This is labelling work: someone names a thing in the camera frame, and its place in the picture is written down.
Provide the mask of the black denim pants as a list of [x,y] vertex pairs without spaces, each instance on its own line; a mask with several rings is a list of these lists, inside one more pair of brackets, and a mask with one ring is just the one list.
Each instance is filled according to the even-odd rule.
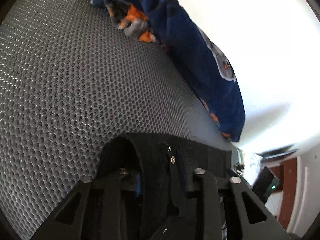
[[101,239],[203,239],[198,167],[225,178],[231,152],[156,133],[127,133],[102,150]]

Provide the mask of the grey mesh mattress pad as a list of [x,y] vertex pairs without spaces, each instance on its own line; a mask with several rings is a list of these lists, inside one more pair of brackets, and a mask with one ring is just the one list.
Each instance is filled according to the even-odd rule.
[[124,132],[232,148],[161,47],[89,0],[17,0],[1,24],[1,210],[21,239]]

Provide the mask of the blue floral fleece blanket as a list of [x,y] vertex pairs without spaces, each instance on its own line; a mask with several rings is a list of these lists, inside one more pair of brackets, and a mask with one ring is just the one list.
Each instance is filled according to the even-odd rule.
[[233,67],[178,0],[90,0],[127,37],[160,44],[229,141],[240,140],[245,109]]

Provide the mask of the red wooden bed frame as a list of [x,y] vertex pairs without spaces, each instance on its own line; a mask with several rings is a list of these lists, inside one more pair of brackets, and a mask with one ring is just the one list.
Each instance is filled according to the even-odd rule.
[[266,207],[287,230],[293,213],[298,183],[298,158],[282,161],[270,170],[280,180],[275,191],[270,195]]

